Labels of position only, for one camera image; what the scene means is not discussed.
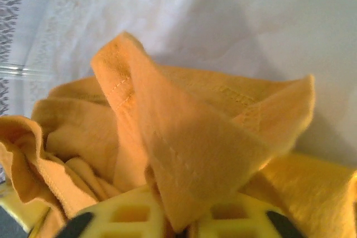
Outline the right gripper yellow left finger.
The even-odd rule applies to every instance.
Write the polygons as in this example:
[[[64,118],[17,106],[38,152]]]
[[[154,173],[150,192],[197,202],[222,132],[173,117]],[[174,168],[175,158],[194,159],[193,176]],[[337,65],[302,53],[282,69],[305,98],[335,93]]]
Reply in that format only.
[[[147,186],[80,211],[60,237],[167,237],[167,221]]]

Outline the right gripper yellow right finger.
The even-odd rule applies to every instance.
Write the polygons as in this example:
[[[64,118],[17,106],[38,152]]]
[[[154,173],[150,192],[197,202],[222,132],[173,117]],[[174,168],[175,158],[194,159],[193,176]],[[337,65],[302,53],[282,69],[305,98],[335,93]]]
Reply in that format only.
[[[192,237],[305,237],[280,208],[242,193],[192,224]]]

